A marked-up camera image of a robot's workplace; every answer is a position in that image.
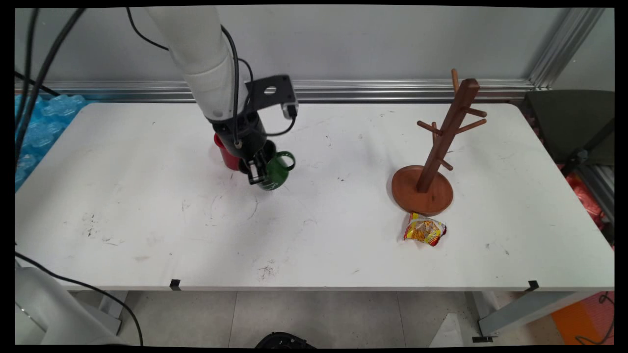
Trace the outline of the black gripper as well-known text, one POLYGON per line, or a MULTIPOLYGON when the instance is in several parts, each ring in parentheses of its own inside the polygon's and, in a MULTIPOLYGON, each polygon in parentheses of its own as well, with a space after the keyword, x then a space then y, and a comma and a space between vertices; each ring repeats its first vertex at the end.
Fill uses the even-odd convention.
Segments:
POLYGON ((247 160, 249 184, 269 185, 272 150, 262 150, 267 136, 258 112, 240 114, 237 119, 212 121, 211 126, 230 154, 247 160))

